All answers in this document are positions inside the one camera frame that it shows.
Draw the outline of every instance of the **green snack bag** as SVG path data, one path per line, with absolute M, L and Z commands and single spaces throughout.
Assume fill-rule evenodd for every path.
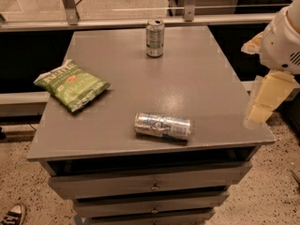
M 40 74 L 34 84 L 47 90 L 71 112 L 83 108 L 110 86 L 83 71 L 74 60 L 67 60 L 61 67 Z

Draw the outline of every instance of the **gray tabletop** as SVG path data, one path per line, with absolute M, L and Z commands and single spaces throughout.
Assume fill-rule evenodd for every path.
M 243 126 L 249 96 L 206 26 L 166 28 L 159 58 L 146 55 L 145 29 L 76 32 L 67 58 L 112 86 L 78 114 L 51 97 L 28 159 L 167 153 L 274 141 L 267 125 Z M 136 135 L 137 112 L 190 118 L 194 134 L 188 142 Z

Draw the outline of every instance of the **can lid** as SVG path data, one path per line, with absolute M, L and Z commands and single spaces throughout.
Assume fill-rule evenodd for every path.
M 148 24 L 152 26 L 160 26 L 163 24 L 163 21 L 161 19 L 153 19 L 153 20 L 149 20 Z

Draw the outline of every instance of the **terrazzo floor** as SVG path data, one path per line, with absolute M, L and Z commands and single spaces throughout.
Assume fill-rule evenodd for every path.
M 253 168 L 205 225 L 300 224 L 300 189 L 291 169 L 299 171 L 299 139 L 274 113 L 268 125 L 277 142 L 263 146 L 251 162 Z M 26 154 L 35 134 L 26 122 L 0 123 L 7 138 L 0 141 L 0 218 L 17 202 L 27 205 L 25 225 L 82 225 L 75 222 L 71 201 L 62 200 L 48 186 L 49 175 Z

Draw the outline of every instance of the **upright can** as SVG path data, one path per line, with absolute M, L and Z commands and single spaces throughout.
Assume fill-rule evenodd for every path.
M 138 112 L 134 121 L 135 132 L 160 138 L 188 140 L 191 127 L 192 122 L 189 119 L 153 113 Z
M 151 57 L 163 54 L 165 25 L 161 19 L 149 20 L 146 26 L 146 50 Z

